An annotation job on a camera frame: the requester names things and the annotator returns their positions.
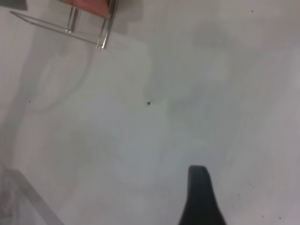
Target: metal leg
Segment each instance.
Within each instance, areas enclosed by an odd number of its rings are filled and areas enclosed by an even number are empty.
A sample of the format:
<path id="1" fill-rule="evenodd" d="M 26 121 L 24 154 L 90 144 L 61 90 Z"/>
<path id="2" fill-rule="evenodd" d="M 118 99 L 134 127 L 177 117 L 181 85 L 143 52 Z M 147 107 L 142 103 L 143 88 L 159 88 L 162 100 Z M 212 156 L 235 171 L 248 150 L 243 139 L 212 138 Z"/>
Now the metal leg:
<path id="1" fill-rule="evenodd" d="M 75 12 L 74 12 L 72 24 L 71 24 L 70 33 L 73 33 L 75 31 L 75 26 L 76 26 L 76 22 L 77 22 L 77 19 L 78 19 L 78 14 L 79 14 L 79 9 L 76 8 Z"/>
<path id="2" fill-rule="evenodd" d="M 76 26 L 78 14 L 79 14 L 79 9 L 75 8 L 74 13 L 73 13 L 73 9 L 74 9 L 74 7 L 71 7 L 69 21 L 67 23 L 66 31 L 69 33 L 73 33 L 75 31 L 75 26 Z"/>
<path id="3" fill-rule="evenodd" d="M 66 32 L 69 32 L 70 31 L 70 25 L 71 25 L 71 20 L 72 20 L 72 16 L 73 16 L 73 9 L 74 7 L 72 6 L 71 7 L 71 11 L 70 11 L 70 15 L 69 15 L 69 21 L 67 22 L 67 29 L 66 29 Z"/>
<path id="4" fill-rule="evenodd" d="M 107 21 L 109 21 L 108 26 L 107 26 L 107 31 L 106 31 L 106 34 L 105 34 L 105 38 L 104 38 L 104 41 L 103 41 L 102 46 L 101 46 L 102 49 L 106 48 L 107 41 L 108 41 L 109 35 L 111 33 L 111 30 L 112 30 L 113 20 L 114 20 L 114 17 L 116 15 L 118 3 L 119 3 L 119 0 L 110 0 L 110 2 L 109 2 L 109 12 L 110 12 L 111 16 L 110 16 L 109 19 L 105 18 L 104 21 L 103 21 L 101 32 L 100 32 L 100 35 L 99 35 L 99 39 L 98 39 L 96 48 L 98 48 L 99 45 L 100 45 L 100 40 L 101 40 L 102 35 L 103 35 L 105 24 L 106 24 Z"/>

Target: white surface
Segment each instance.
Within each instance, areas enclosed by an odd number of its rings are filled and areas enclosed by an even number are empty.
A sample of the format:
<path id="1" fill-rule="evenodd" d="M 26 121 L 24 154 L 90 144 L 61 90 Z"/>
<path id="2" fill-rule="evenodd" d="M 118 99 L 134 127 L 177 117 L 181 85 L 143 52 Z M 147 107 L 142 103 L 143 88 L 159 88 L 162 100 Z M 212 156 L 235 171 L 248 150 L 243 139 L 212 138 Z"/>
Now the white surface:
<path id="1" fill-rule="evenodd" d="M 2 160 L 66 225 L 177 224 L 191 164 L 228 224 L 297 224 L 299 8 L 123 0 L 106 51 L 1 8 Z"/>

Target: red object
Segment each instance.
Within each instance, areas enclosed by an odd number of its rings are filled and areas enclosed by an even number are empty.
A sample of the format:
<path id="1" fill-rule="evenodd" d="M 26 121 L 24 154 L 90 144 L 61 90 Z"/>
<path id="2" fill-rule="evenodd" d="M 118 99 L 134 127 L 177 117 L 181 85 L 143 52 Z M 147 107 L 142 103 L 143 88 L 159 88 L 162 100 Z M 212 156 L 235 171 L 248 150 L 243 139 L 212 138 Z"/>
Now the red object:
<path id="1" fill-rule="evenodd" d="M 109 10 L 106 0 L 62 0 L 79 9 L 83 9 L 90 13 L 99 15 L 101 17 L 109 17 Z"/>

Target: chrome stand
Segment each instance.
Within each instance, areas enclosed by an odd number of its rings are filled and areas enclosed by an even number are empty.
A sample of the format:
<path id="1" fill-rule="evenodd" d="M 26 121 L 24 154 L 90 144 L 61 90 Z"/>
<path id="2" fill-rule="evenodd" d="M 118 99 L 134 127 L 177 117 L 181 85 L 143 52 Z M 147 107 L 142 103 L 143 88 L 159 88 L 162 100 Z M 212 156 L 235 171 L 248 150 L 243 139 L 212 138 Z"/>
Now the chrome stand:
<path id="1" fill-rule="evenodd" d="M 114 20 L 116 11 L 117 11 L 118 3 L 119 3 L 119 0 L 110 0 L 109 1 L 109 15 L 110 16 L 109 16 L 109 18 L 104 18 L 97 42 L 91 41 L 91 40 L 88 40 L 88 39 L 85 39 L 85 38 L 82 38 L 82 37 L 79 37 L 79 36 L 73 34 L 75 31 L 75 26 L 76 26 L 77 20 L 78 20 L 78 15 L 79 15 L 79 10 L 80 10 L 79 8 L 76 8 L 73 6 L 71 7 L 67 27 L 62 27 L 62 26 L 56 25 L 51 22 L 40 20 L 35 17 L 24 15 L 24 14 L 13 12 L 13 11 L 10 11 L 10 13 L 32 25 L 35 25 L 35 26 L 38 26 L 38 27 L 41 27 L 41 28 L 44 28 L 47 30 L 51 30 L 51 31 L 54 31 L 54 32 L 57 32 L 60 34 L 70 36 L 72 38 L 76 38 L 76 39 L 94 44 L 94 45 L 96 45 L 96 48 L 101 47 L 102 49 L 105 49 L 107 46 L 107 41 L 108 41 L 109 35 L 112 30 L 113 20 Z"/>

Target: black object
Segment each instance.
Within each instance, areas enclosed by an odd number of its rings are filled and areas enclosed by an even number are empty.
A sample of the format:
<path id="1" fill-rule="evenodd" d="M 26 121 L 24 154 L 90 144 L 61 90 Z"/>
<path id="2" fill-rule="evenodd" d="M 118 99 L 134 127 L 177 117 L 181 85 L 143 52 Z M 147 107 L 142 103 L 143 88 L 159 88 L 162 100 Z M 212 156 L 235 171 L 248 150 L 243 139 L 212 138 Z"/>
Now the black object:
<path id="1" fill-rule="evenodd" d="M 179 225 L 226 225 L 204 166 L 188 169 L 187 202 Z"/>
<path id="2" fill-rule="evenodd" d="M 0 0 L 0 6 L 17 10 L 28 10 L 26 0 Z"/>

